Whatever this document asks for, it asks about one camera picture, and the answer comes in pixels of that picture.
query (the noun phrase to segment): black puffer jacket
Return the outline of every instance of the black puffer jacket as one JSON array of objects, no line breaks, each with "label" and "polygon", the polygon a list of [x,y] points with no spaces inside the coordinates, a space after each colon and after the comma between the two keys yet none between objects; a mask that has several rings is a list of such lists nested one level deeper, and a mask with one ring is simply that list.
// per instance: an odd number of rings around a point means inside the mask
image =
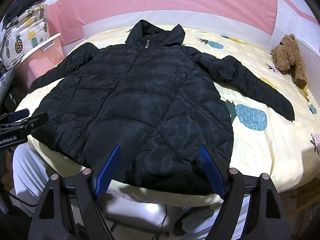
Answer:
[{"label": "black puffer jacket", "polygon": [[227,164],[233,147],[230,115],[213,81],[294,120],[291,103],[234,57],[223,59],[182,46],[177,25],[164,31],[139,21],[125,44],[86,43],[36,79],[30,91],[64,77],[35,114],[49,121],[32,136],[49,149],[92,166],[114,144],[122,159],[114,179],[182,194],[212,189],[198,161],[208,144]]}]

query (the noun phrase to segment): pink storage bin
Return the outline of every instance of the pink storage bin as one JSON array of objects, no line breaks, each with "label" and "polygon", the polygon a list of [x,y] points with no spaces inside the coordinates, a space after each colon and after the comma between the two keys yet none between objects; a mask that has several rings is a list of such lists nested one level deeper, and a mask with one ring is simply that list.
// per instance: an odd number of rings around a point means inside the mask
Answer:
[{"label": "pink storage bin", "polygon": [[58,33],[50,37],[27,52],[21,63],[15,68],[15,77],[26,91],[36,78],[54,68],[64,59],[60,35]]}]

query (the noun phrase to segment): person's hand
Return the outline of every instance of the person's hand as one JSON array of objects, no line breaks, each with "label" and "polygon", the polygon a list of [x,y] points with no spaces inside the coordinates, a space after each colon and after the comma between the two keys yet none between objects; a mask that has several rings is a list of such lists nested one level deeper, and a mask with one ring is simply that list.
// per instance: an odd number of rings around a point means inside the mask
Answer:
[{"label": "person's hand", "polygon": [[13,169],[12,169],[12,158],[7,152],[4,159],[5,173],[0,178],[1,183],[6,191],[13,189]]}]

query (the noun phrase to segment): bed sheet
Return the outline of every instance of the bed sheet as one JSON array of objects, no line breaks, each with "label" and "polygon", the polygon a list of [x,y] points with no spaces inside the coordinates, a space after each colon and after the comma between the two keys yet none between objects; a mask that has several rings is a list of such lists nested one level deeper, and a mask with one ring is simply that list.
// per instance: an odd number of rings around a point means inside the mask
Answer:
[{"label": "bed sheet", "polygon": [[[160,28],[171,30],[173,26]],[[243,96],[233,87],[215,83],[233,120],[234,147],[230,167],[235,167],[241,173],[250,176],[259,176],[263,172],[269,174],[279,192],[299,187],[316,177],[320,171],[320,118],[317,114],[319,106],[312,94],[309,92],[310,102],[307,102],[292,83],[291,76],[282,75],[275,69],[271,55],[266,50],[214,33],[184,30],[186,36],[183,45],[192,46],[217,58],[232,55],[257,77],[283,94],[294,108],[295,121],[291,122],[265,104]],[[103,48],[124,43],[129,32],[129,28],[111,30],[92,36],[84,42],[91,42],[98,48]],[[42,98],[59,81],[27,95],[17,110],[28,108],[32,114]],[[62,154],[49,150],[32,136],[29,135],[28,139],[28,143],[62,176],[77,174],[84,168]],[[114,180],[111,181],[108,193],[137,202],[182,207],[222,202],[215,194],[198,196],[158,192]]]}]

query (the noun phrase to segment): jacket sleeve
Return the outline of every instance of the jacket sleeve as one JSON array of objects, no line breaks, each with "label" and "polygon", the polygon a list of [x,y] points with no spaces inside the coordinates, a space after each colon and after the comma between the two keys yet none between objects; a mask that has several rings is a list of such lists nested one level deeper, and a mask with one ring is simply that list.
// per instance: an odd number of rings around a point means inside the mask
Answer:
[{"label": "jacket sleeve", "polygon": [[214,81],[228,82],[247,97],[266,104],[288,120],[294,120],[294,111],[289,100],[273,87],[257,78],[236,58],[226,56],[223,59],[218,59],[198,50],[192,50],[188,54],[193,62],[210,74]]},{"label": "jacket sleeve", "polygon": [[87,42],[82,44],[79,48],[66,56],[56,67],[34,80],[29,88],[29,94],[38,88],[49,85],[50,83],[79,70],[83,64],[89,62],[98,52],[99,49],[92,43]]}]

